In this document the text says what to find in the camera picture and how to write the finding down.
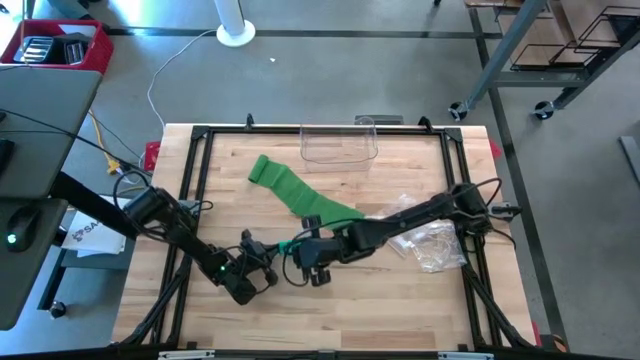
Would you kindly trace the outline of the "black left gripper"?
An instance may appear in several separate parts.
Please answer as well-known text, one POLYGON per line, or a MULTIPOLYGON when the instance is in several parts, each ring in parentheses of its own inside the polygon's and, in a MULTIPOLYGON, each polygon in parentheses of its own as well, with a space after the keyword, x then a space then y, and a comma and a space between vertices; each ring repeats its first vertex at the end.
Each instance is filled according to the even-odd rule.
POLYGON ((241 233, 241 275, 247 277, 254 271, 261 270, 269 286, 278 283, 278 275, 272 269, 272 263, 276 256, 291 255, 292 249, 287 249, 286 242, 265 245, 253 238, 252 233, 245 229, 241 233))

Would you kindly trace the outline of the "light green elastic bandage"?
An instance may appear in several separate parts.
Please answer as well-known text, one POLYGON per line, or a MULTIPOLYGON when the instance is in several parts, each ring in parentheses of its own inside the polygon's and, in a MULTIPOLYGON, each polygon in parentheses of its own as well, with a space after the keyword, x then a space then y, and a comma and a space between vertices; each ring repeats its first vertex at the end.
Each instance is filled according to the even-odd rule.
POLYGON ((269 189, 295 216, 319 216, 321 223, 330 229, 365 217, 357 209, 317 192, 288 166, 274 162, 264 154, 257 158, 248 180, 269 189))

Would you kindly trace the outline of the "clear plastic container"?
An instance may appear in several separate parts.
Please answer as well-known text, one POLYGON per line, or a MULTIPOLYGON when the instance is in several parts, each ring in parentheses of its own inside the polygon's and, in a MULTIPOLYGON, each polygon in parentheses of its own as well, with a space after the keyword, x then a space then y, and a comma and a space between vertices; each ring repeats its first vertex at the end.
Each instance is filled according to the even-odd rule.
POLYGON ((377 128, 370 117, 351 126, 300 127, 300 156, 308 172, 367 171, 378 156, 377 128))

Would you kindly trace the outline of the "grey metal plate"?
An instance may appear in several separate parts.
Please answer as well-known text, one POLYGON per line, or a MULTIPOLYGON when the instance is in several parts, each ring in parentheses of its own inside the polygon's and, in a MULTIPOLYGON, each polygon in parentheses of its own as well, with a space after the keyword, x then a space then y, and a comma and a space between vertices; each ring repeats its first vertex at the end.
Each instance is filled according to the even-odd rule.
POLYGON ((402 115, 356 115, 355 125, 382 126, 382 125, 403 125, 402 115))

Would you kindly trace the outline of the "white printed paper sheet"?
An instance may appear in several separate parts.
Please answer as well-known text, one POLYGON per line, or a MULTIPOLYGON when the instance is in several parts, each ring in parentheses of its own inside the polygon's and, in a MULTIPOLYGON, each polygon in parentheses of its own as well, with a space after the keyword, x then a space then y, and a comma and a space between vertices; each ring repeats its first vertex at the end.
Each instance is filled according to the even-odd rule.
POLYGON ((74 210, 61 247, 76 251, 79 257, 119 255, 126 248, 126 237, 101 221, 74 210))

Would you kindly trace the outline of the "white pole with round base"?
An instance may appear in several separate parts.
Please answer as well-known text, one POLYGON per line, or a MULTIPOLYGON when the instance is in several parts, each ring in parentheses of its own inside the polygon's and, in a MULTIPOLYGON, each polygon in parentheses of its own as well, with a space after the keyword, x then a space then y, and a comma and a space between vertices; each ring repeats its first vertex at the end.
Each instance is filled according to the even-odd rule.
POLYGON ((231 48, 242 47, 251 42, 256 28, 243 14, 240 0, 213 0, 220 26, 216 30, 218 41, 231 48))

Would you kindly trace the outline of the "grey desk panel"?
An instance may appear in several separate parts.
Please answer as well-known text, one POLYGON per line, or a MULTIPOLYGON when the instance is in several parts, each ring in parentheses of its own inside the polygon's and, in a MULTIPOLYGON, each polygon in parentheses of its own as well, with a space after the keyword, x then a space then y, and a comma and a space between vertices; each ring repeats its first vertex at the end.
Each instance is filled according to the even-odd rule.
POLYGON ((0 138, 15 143, 0 198, 43 198, 93 102, 102 75, 21 67, 0 71, 0 138))
POLYGON ((65 200, 58 199, 0 201, 0 331, 10 330, 16 325, 67 205, 65 200), (8 249, 9 219, 29 205, 39 212, 31 245, 24 251, 12 252, 8 249))

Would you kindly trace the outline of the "black computer mouse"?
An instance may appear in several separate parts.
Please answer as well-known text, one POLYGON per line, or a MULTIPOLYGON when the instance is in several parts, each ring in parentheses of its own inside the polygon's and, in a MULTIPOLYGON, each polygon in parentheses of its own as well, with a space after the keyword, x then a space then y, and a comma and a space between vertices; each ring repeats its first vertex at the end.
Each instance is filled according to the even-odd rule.
POLYGON ((34 242, 41 211, 35 206, 16 210, 7 222, 6 247, 9 252, 26 251, 34 242))

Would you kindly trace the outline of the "red plastic crate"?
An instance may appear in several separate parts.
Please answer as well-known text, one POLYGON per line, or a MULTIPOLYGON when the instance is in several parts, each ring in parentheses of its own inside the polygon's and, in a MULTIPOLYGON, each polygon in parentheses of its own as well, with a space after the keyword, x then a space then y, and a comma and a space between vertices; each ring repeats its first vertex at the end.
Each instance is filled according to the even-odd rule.
POLYGON ((65 70, 98 71, 106 73, 112 53, 113 43, 103 30, 103 24, 96 20, 33 20, 22 21, 13 37, 0 55, 0 64, 12 66, 32 66, 36 68, 52 68, 65 70), (45 64, 24 64, 13 61, 13 56, 28 36, 55 37, 63 34, 81 33, 91 38, 84 61, 78 65, 53 64, 50 60, 45 64))

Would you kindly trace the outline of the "black appliance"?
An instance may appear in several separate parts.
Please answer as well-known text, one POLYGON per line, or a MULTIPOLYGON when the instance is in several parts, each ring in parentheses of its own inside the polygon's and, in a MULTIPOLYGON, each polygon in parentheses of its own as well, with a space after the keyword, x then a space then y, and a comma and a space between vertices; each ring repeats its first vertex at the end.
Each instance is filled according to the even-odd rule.
POLYGON ((53 64, 78 65, 84 61, 91 38, 81 33, 53 38, 50 60, 53 64))

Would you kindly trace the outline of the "black flat device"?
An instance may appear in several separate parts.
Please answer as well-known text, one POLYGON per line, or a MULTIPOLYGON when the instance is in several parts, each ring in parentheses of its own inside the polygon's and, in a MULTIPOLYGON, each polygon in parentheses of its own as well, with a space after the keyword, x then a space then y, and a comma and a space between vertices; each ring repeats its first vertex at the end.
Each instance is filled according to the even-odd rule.
POLYGON ((13 153, 15 150, 15 143, 11 140, 0 138, 0 177, 8 168, 13 153))

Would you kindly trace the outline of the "silver metal appliance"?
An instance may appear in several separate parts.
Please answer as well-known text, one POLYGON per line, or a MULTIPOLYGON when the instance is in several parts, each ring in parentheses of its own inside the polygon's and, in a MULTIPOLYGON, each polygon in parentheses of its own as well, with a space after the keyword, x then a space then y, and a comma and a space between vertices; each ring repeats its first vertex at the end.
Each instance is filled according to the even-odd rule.
POLYGON ((52 59, 55 40, 47 36, 28 36, 16 50, 13 61, 24 64, 45 64, 52 59))

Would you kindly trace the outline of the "silver metal bracket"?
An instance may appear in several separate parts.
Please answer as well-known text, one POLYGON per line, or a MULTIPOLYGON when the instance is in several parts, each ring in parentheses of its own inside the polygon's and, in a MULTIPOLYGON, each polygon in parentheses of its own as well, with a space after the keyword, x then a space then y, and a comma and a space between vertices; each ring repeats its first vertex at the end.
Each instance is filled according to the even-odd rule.
POLYGON ((439 352, 438 360, 495 360, 491 353, 478 352, 439 352))
POLYGON ((158 353, 157 360, 208 360, 214 359, 216 352, 211 349, 206 350, 173 350, 158 353))

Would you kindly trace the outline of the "black metal table frame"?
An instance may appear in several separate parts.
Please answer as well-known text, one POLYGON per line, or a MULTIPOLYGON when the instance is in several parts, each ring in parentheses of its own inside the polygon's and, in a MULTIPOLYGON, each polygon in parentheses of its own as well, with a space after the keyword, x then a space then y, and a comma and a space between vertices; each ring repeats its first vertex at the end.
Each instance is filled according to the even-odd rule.
MULTIPOLYGON (((231 246, 248 229, 272 244, 296 235, 300 222, 268 189, 248 175, 264 154, 294 170, 317 192, 373 214, 402 194, 426 200, 447 186, 446 164, 464 153, 470 177, 483 196, 493 193, 496 169, 482 126, 382 126, 379 153, 367 171, 311 173, 305 168, 299 132, 286 124, 170 124, 165 128, 153 182, 171 194, 181 187, 185 162, 212 202, 198 229, 206 242, 231 246)), ((428 274, 390 247, 351 264, 335 264, 332 280, 301 287, 293 263, 278 259, 272 288, 261 287, 240 305, 193 269, 178 341, 241 350, 452 350, 470 344, 469 313, 460 270, 428 274)))

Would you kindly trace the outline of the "grey metal cart frame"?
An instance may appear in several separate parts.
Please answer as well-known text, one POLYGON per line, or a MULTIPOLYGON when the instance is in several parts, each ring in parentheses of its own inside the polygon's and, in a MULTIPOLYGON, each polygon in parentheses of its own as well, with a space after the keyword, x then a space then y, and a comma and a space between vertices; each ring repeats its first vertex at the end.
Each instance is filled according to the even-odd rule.
POLYGON ((494 10, 494 20, 499 26, 500 42, 493 54, 484 62, 480 78, 470 95, 460 101, 468 107, 468 113, 491 89, 506 87, 557 87, 558 97, 550 101, 555 112, 565 108, 600 77, 622 55, 640 43, 640 28, 617 50, 606 50, 581 69, 547 71, 512 71, 510 56, 530 28, 536 17, 545 9, 548 0, 465 0, 472 18, 472 27, 477 39, 482 41, 482 26, 477 10, 488 7, 494 10))

